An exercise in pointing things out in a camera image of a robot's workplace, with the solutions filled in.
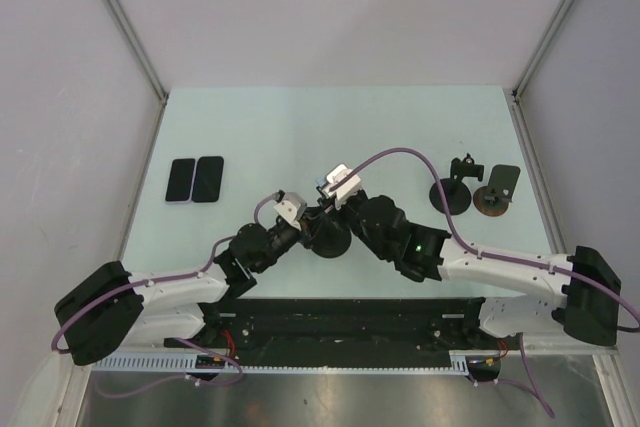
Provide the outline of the black phone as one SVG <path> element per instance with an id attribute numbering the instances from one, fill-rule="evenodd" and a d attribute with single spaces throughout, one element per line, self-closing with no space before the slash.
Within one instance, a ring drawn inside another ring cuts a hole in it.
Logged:
<path id="1" fill-rule="evenodd" d="M 215 203 L 219 200 L 224 171 L 221 156 L 201 157 L 196 162 L 191 200 L 194 203 Z"/>

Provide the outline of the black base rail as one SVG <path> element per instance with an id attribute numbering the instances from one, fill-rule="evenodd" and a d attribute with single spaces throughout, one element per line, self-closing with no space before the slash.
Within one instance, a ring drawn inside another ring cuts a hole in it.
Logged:
<path id="1" fill-rule="evenodd" d="M 410 366 L 454 350 L 514 353 L 515 337 L 481 331 L 472 299 L 236 299 L 202 307 L 191 342 L 244 362 Z"/>

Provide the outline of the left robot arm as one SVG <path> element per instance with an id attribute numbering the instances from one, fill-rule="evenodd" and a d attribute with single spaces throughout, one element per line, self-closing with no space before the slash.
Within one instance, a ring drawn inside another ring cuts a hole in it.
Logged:
<path id="1" fill-rule="evenodd" d="M 59 329 L 51 348 L 85 366 L 126 344 L 176 338 L 210 346 L 220 337 L 221 323 L 202 307 L 237 299 L 253 289 L 257 274 L 292 247 L 312 247 L 320 225 L 319 214 L 293 221 L 277 217 L 270 228 L 246 224 L 225 239 L 223 252 L 212 252 L 196 270 L 138 273 L 119 261 L 108 262 L 55 305 Z"/>

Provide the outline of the wooden base phone stand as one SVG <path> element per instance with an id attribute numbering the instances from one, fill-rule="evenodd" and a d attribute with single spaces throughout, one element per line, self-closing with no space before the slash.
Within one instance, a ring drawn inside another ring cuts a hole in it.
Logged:
<path id="1" fill-rule="evenodd" d="M 495 165 L 491 170 L 488 184 L 477 189 L 473 195 L 476 209 L 488 217 L 504 215 L 512 202 L 520 174 L 521 169 L 518 166 Z"/>

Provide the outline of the black stand with blue phone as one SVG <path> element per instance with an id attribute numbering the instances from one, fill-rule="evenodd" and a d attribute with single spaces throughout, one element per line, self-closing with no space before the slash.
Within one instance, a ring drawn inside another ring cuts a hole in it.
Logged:
<path id="1" fill-rule="evenodd" d="M 335 212 L 318 211 L 308 220 L 307 247 L 317 256 L 335 259 L 351 246 L 352 234 Z"/>

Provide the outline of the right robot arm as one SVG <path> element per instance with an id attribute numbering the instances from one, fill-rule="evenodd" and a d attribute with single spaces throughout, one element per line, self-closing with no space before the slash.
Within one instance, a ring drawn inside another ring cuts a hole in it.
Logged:
<path id="1" fill-rule="evenodd" d="M 484 348 L 495 338 L 562 330 L 591 345 L 617 342 L 621 281 L 602 255 L 579 246 L 572 254 L 531 255 L 466 244 L 452 232 L 409 221 L 384 195 L 333 195 L 341 221 L 379 259 L 421 283 L 463 280 L 513 292 L 485 298 L 461 323 L 463 340 Z"/>

